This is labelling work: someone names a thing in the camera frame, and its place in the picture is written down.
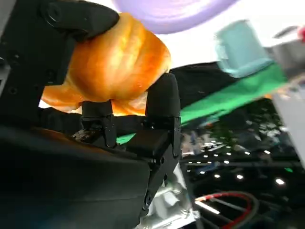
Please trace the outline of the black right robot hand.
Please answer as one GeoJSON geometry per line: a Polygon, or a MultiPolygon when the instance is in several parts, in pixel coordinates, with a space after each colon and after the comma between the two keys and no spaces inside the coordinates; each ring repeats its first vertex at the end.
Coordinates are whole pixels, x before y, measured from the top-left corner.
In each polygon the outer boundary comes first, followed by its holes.
{"type": "Polygon", "coordinates": [[[82,0],[0,3],[0,226],[133,229],[180,156],[166,46],[82,0]]]}

